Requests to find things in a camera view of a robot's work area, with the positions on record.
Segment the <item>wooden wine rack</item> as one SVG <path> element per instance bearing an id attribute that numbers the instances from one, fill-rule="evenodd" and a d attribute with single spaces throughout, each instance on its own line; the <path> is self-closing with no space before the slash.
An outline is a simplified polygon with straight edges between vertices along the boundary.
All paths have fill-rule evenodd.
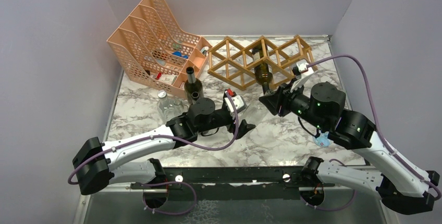
<path id="1" fill-rule="evenodd" d="M 292 66 L 296 62 L 314 61 L 312 48 L 299 35 L 281 45 L 261 36 L 247 46 L 226 36 L 208 50 L 207 57 L 208 74 L 242 91 L 256 84 L 255 71 L 259 67 L 269 69 L 268 85 L 274 89 L 294 78 Z"/>

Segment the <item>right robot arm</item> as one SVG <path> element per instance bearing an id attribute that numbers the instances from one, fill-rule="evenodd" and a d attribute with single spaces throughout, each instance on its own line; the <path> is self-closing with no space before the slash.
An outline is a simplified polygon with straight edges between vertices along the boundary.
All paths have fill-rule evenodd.
<path id="1" fill-rule="evenodd" d="M 433 209 L 436 199 L 429 188 L 438 184 L 439 174 L 419 168 L 410 172 L 412 164 L 400 153 L 387 149 L 376 125 L 365 115 L 345 109 L 345 93 L 331 83 L 314 85 L 310 96 L 304 95 L 303 88 L 292 90 L 282 84 L 277 91 L 267 92 L 259 100 L 273 115 L 297 115 L 314 125 L 321 136 L 359 154 L 376 168 L 375 172 L 365 172 L 309 157 L 300 173 L 304 184 L 332 183 L 366 192 L 404 215 Z"/>

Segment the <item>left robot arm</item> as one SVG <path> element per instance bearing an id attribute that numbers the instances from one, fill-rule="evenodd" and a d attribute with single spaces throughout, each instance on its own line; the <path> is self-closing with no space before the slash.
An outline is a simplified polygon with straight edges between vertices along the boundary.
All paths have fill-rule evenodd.
<path id="1" fill-rule="evenodd" d="M 143 156 L 191 145 L 208 151 L 221 151 L 230 147 L 255 128 L 254 124 L 240 120 L 238 113 L 246 107 L 239 95 L 225 95 L 220 109 L 209 98 L 200 98 L 181 115 L 147 133 L 112 142 L 100 142 L 97 137 L 88 139 L 72 160 L 73 172 L 68 184 L 78 185 L 82 195 L 91 195 L 110 184 L 145 181 L 157 188 L 164 174 L 155 168 L 153 161 L 129 169 L 127 163 Z M 221 147 L 196 144 L 200 133 L 226 127 L 232 139 Z"/>

